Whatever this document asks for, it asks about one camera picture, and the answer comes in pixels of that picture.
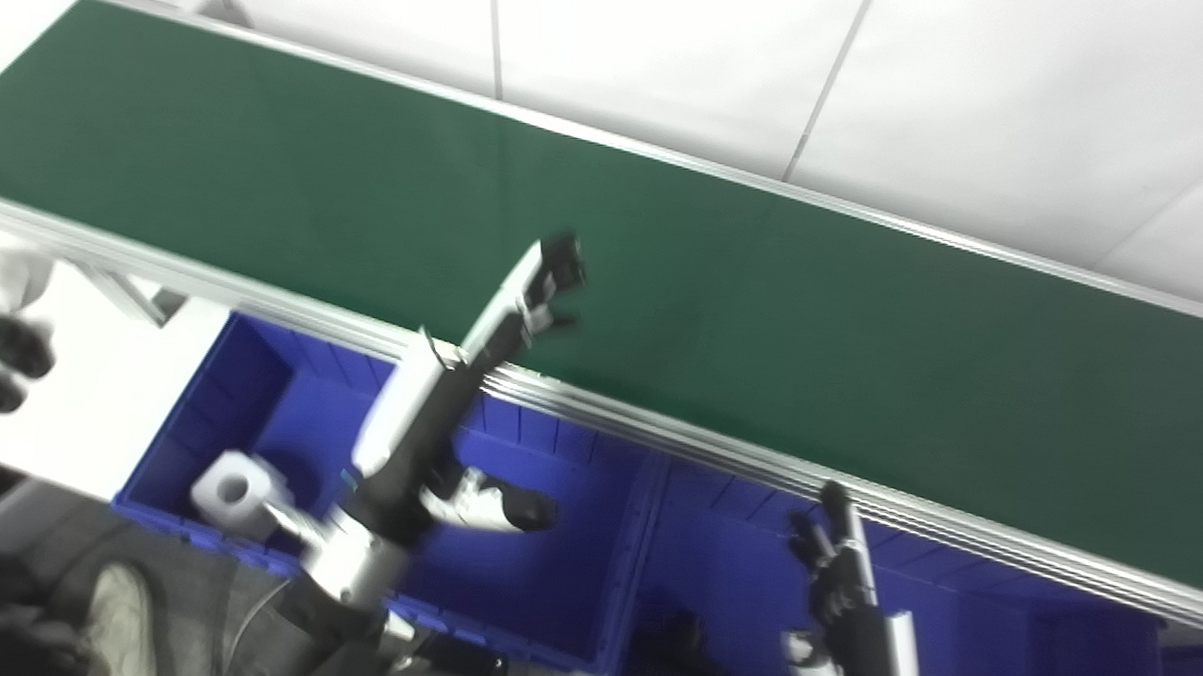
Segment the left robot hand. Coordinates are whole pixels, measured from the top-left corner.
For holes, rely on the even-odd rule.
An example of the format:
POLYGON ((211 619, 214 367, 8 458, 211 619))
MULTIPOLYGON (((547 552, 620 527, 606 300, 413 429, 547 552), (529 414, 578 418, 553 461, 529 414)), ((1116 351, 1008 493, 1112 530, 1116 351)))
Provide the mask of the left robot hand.
POLYGON ((552 497, 466 466, 454 452, 455 433, 490 372, 534 337, 573 324, 551 303, 585 279, 577 236, 555 235, 520 257, 454 355, 419 330, 358 431, 352 456, 361 478, 344 511, 411 547, 438 523, 508 534, 553 527, 559 508, 552 497))

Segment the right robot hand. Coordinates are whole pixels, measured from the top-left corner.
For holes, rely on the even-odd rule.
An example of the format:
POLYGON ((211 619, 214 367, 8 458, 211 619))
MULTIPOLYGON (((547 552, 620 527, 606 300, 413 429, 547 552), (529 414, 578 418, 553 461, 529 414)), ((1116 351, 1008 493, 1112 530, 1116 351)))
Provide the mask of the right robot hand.
POLYGON ((788 515, 789 548, 807 573, 806 605, 814 624, 780 638, 788 674, 920 676, 915 618, 881 607, 855 502, 838 481, 820 487, 819 502, 828 530, 807 512, 788 515))

